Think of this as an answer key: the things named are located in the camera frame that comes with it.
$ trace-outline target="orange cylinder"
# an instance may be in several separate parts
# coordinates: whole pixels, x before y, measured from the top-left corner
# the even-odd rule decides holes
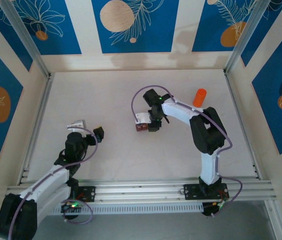
[[[197,90],[195,98],[193,100],[193,106],[200,108],[204,102],[207,91],[204,88],[200,88]]]

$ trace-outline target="white floor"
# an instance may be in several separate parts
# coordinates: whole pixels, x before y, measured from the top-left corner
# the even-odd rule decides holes
[[[43,176],[64,148],[66,125],[85,119],[92,130],[103,126],[105,137],[96,155],[81,165],[76,179],[135,180],[198,177],[201,155],[188,125],[169,118],[158,132],[136,132],[130,109],[136,91],[163,85],[179,100],[191,103],[199,88],[208,95],[203,108],[214,107],[234,147],[221,154],[224,176],[254,177],[252,156],[244,140],[221,69],[59,72],[55,74],[28,180]],[[156,91],[163,95],[162,89]],[[142,98],[136,112],[149,107]]]

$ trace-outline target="robotic arm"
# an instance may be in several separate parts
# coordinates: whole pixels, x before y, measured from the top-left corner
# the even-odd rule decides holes
[[[153,89],[148,90],[143,99],[151,108],[148,112],[136,114],[136,130],[156,132],[164,118],[175,117],[191,127],[194,144],[201,152],[202,171],[194,199],[218,199],[219,191],[227,189],[218,175],[218,151],[224,146],[225,136],[217,129],[217,124],[226,134],[225,128],[212,107],[197,108],[171,98],[169,94],[159,96]]]
[[[85,128],[85,121],[76,121],[68,127]],[[102,142],[103,128],[96,128],[93,132],[97,142]],[[0,209],[0,237],[8,239],[12,217],[24,198],[26,200],[13,226],[13,239],[32,239],[41,221],[56,205],[68,198],[77,198],[78,180],[72,176],[77,172],[80,164],[62,167],[80,162],[85,157],[88,146],[94,145],[96,145],[96,140],[92,135],[86,135],[85,131],[73,128],[73,132],[67,136],[65,149],[60,152],[49,172],[20,194],[10,193],[4,198]]]

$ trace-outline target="white cable tray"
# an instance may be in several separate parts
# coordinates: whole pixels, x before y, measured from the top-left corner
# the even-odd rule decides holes
[[[202,213],[204,211],[201,202],[189,203],[153,203],[153,204],[90,204],[94,215],[112,214],[165,214],[165,213]],[[50,216],[59,216],[61,205],[56,207]],[[87,207],[77,209],[76,212],[66,215],[88,215],[90,210]]]

